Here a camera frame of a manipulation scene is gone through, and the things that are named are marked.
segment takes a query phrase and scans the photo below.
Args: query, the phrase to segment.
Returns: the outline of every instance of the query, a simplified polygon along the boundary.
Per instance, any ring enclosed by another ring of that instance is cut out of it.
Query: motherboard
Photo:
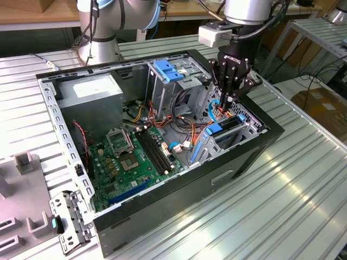
[[[116,129],[89,149],[97,212],[184,170],[156,127],[140,133]]]

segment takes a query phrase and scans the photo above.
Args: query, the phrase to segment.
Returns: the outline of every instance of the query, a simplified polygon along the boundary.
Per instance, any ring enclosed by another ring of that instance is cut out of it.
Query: ram slot
[[[160,175],[171,170],[170,164],[148,133],[138,133],[137,139]]]

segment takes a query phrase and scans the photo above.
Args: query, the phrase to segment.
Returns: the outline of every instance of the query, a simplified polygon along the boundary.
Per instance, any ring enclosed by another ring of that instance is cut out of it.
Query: cardboard box
[[[32,12],[44,12],[54,0],[0,0],[0,5]]]
[[[307,91],[301,91],[292,101],[301,109],[304,106]],[[305,112],[314,118],[340,141],[347,141],[347,105],[325,88],[310,90]]]

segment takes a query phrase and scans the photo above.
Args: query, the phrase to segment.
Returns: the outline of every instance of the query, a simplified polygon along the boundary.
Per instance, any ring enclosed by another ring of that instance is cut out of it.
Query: sticker
[[[110,84],[109,78],[103,78],[83,83],[78,83],[74,85],[74,91],[77,97],[82,98],[85,96],[95,95],[102,92],[111,91],[117,88],[114,88],[113,85]]]
[[[325,103],[325,104],[322,104],[327,110],[335,110],[336,108],[330,104],[330,103]]]
[[[322,99],[323,98],[321,93],[318,93],[318,92],[312,92],[311,95],[314,96],[316,99]]]
[[[187,70],[186,69],[180,69],[177,72],[183,74],[183,73],[187,73]]]

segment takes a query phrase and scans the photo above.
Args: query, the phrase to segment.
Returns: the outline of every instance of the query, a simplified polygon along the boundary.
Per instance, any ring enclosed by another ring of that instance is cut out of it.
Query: aluminum profile table
[[[289,21],[267,58],[261,72],[262,75],[268,74],[273,59],[276,57],[291,29],[297,31],[299,35],[289,47],[286,55],[283,57],[284,60],[294,51],[303,37],[310,39],[326,50],[325,55],[322,57],[322,61],[327,58],[329,53],[334,54],[338,58],[347,55],[347,48],[342,45],[342,40],[347,38],[347,25],[338,26],[330,23],[324,18]]]
[[[120,45],[127,59],[185,49],[217,49],[197,36]],[[61,68],[74,52],[42,54]],[[0,59],[0,158],[40,156],[50,196],[74,190],[35,74],[32,56]],[[334,259],[347,242],[347,147],[265,83],[249,94],[285,132],[241,177],[108,259]],[[55,237],[14,259],[64,259]],[[67,259],[100,259],[96,237]]]

